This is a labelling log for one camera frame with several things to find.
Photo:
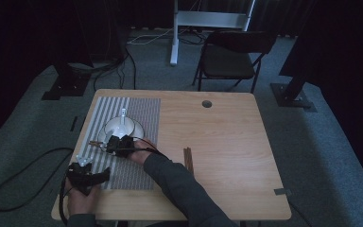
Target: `table top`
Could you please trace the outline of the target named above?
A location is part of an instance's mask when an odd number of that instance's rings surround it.
[[[159,98],[158,150],[173,162],[184,164],[183,150],[189,147],[195,178],[230,219],[291,217],[286,196],[274,192],[283,184],[252,94],[98,90],[71,162],[76,160],[100,96]],[[212,107],[203,107],[205,100]],[[57,200],[52,210],[54,219],[60,219],[58,205]],[[96,218],[185,219],[157,184],[153,190],[103,190]]]

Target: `sleeve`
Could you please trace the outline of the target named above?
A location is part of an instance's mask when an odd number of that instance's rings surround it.
[[[144,170],[187,217],[189,226],[237,226],[182,164],[151,154],[144,162]]]
[[[67,220],[67,227],[95,227],[95,215],[72,215]]]

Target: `carpeted floor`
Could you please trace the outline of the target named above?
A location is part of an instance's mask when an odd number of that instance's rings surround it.
[[[131,35],[148,33],[164,32],[141,30],[133,31]],[[189,35],[183,38],[198,40]],[[200,45],[181,43],[178,65],[170,66],[170,44],[169,39],[158,39],[149,44],[128,45],[136,62],[137,89],[197,89],[191,82]],[[282,181],[285,188],[292,192],[289,200],[313,226],[363,226],[363,169],[320,89],[310,84],[303,88],[314,103],[316,113],[279,107],[270,89],[271,83],[288,83],[291,80],[278,74],[293,44],[294,40],[290,38],[277,40],[272,51],[264,57],[254,93]],[[124,89],[132,89],[132,69],[128,59],[117,72],[101,75],[96,80],[96,89],[118,89],[119,79],[124,79]],[[56,76],[52,66],[37,76],[0,130],[0,183],[50,149],[75,146],[83,123],[81,119],[88,112],[94,95],[94,80],[91,79],[84,96],[41,100]],[[250,81],[233,87],[233,81],[207,80],[202,90],[248,92],[250,86]],[[4,186],[0,191],[0,206],[19,205],[35,194],[66,154],[66,150],[59,150],[45,156]],[[50,217],[50,212],[66,164],[29,204],[12,212],[0,212],[0,226],[62,226],[60,221]],[[292,208],[292,214],[290,220],[262,220],[261,226],[307,226],[298,211]],[[113,226],[114,222],[104,221],[102,224]],[[259,222],[251,220],[247,224],[257,226]]]

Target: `person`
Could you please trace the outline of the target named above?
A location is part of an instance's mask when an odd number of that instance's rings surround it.
[[[148,148],[150,143],[147,144],[146,139],[138,140],[134,146]],[[144,171],[162,188],[167,198],[186,216],[188,226],[237,226],[182,164],[144,150],[131,153],[128,159],[144,167]],[[71,188],[72,185],[66,180],[66,189]],[[88,196],[75,188],[68,192],[70,217],[67,226],[95,226],[94,210],[99,191],[100,186],[95,185]]]

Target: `gray striped mat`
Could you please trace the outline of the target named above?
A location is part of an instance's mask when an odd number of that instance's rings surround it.
[[[118,158],[88,145],[96,140],[99,131],[112,118],[119,116],[122,108],[127,109],[127,117],[138,121],[144,129],[145,137],[157,143],[161,100],[159,98],[108,97],[100,96],[83,138],[80,153],[82,157],[93,158],[93,173],[111,168],[111,178],[102,184],[103,189],[152,190],[153,181],[141,166],[124,158]]]

